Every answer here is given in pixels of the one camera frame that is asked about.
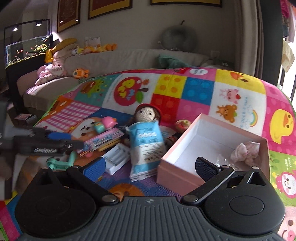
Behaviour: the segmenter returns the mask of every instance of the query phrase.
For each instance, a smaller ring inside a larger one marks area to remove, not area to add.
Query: black tool
[[[51,131],[43,128],[28,128],[28,134],[23,134],[24,128],[13,128],[16,133],[12,138],[7,138],[5,133],[7,102],[0,100],[0,153],[1,160],[6,163],[10,169],[10,177],[5,178],[4,193],[5,199],[12,197],[12,180],[14,164],[17,155],[22,156],[63,156],[66,151],[74,151],[84,148],[82,141],[74,140],[51,140],[47,135]]]
[[[16,206],[24,232],[19,240],[283,240],[276,232],[285,207],[259,168],[234,172],[202,163],[216,174],[181,202],[172,196],[119,202],[79,166],[65,172],[45,167]]]

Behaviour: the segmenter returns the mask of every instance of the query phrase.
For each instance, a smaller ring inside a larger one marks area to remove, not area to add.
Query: red hat
[[[140,109],[145,108],[145,107],[152,108],[154,110],[154,113],[155,113],[155,118],[158,119],[158,122],[160,122],[162,113],[161,113],[161,110],[158,107],[156,107],[155,105],[142,103],[142,104],[138,105],[138,107],[136,108],[135,113],[137,113]]]

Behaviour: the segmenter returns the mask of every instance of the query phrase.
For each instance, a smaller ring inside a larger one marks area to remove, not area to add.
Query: aquarium
[[[52,48],[53,36],[46,35],[10,44],[5,48],[6,67],[37,55],[45,54]]]

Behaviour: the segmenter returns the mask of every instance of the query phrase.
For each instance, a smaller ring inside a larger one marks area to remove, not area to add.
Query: framed picture
[[[222,0],[151,0],[151,5],[158,4],[201,4],[222,7]]]
[[[81,0],[59,0],[57,13],[57,32],[80,24]]]
[[[89,0],[89,19],[133,7],[133,0]]]

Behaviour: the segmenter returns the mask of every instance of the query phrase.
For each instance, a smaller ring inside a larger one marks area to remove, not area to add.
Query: green toy
[[[52,170],[62,170],[65,171],[68,167],[74,165],[74,162],[77,158],[76,151],[72,151],[69,155],[68,161],[58,161],[55,158],[51,157],[47,160],[47,166]]]

